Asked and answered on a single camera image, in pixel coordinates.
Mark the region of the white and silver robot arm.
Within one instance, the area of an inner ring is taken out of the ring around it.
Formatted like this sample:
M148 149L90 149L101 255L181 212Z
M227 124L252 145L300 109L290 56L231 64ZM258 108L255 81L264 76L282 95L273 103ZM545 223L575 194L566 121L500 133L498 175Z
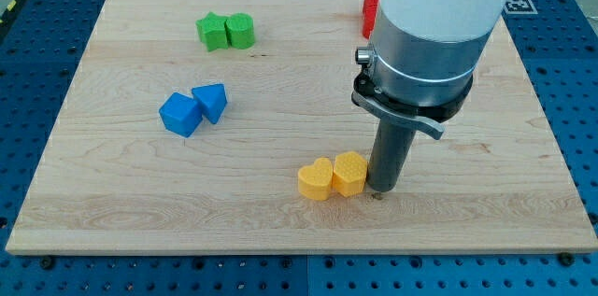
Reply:
M353 102L399 128L441 137L461 108L506 0L379 0L356 50Z

